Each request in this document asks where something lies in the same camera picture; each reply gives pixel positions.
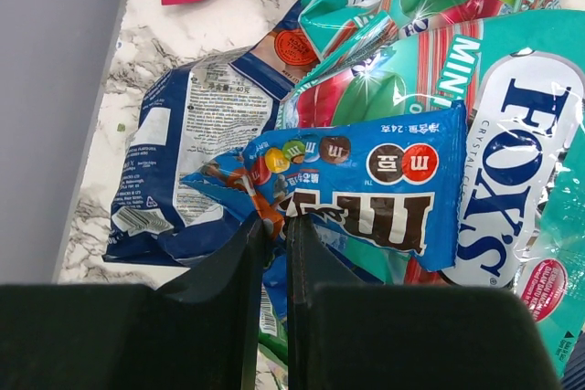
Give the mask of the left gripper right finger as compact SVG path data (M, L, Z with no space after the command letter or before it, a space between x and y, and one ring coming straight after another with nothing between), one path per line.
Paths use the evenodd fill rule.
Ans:
M526 306L505 290L369 284L306 216L287 230L292 389L557 389Z

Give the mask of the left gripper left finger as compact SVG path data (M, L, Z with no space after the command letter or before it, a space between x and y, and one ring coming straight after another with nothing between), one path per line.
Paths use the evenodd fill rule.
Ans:
M232 239L158 289L5 285L4 389L251 389L265 233Z

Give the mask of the green snack packet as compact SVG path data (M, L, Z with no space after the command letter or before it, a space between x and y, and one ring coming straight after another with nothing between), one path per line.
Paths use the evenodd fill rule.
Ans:
M273 316L260 316L259 352L275 380L277 389L288 389L288 340L286 331Z

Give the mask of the blue candy packet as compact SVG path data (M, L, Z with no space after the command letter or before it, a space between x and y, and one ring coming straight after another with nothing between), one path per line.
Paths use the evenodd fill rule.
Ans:
M309 216L437 271L455 261L466 129L465 106L456 102L439 111L268 131L183 183L233 214L257 213L275 240L284 239L287 219Z

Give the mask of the dark blue snack packet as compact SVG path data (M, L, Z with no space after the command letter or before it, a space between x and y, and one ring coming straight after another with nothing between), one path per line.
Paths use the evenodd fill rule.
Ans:
M301 10L295 3L255 46L170 69L146 92L111 204L105 261L189 267L239 229L183 179L274 127L280 101L318 61Z

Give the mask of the teal white candy bag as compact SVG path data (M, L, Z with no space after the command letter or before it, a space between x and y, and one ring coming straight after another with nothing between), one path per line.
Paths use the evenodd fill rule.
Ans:
M584 322L584 26L579 10L538 9L407 37L373 54L346 99L349 119L307 121L288 97L279 129L335 127L466 109L454 264L430 271L314 225L369 284L505 290L526 306L557 376Z

